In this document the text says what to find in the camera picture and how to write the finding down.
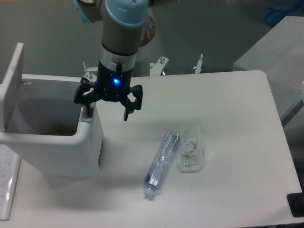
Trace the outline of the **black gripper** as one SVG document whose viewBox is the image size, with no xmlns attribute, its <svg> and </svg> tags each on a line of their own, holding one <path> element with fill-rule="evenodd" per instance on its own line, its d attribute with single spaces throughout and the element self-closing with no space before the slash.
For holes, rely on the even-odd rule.
<svg viewBox="0 0 304 228">
<path fill-rule="evenodd" d="M 114 70 L 99 62 L 96 82 L 82 77 L 75 92 L 74 103 L 84 105 L 88 116 L 93 116 L 92 103 L 99 100 L 119 102 L 123 99 L 125 107 L 123 120 L 127 121 L 129 114 L 134 110 L 141 110 L 143 101 L 143 87 L 142 85 L 130 87 L 131 77 L 132 70 L 123 71 L 121 60 L 116 62 Z M 129 94 L 133 95 L 134 101 L 128 98 Z"/>
</svg>

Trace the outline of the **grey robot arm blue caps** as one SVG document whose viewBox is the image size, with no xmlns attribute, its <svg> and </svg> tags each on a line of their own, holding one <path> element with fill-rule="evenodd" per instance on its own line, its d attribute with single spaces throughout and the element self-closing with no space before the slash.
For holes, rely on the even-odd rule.
<svg viewBox="0 0 304 228">
<path fill-rule="evenodd" d="M 90 111 L 99 100 L 120 102 L 125 107 L 124 120 L 142 107 L 143 87 L 131 86 L 136 55 L 152 0 L 75 0 L 82 21 L 102 21 L 103 34 L 97 78 L 82 77 L 74 102 Z"/>
</svg>

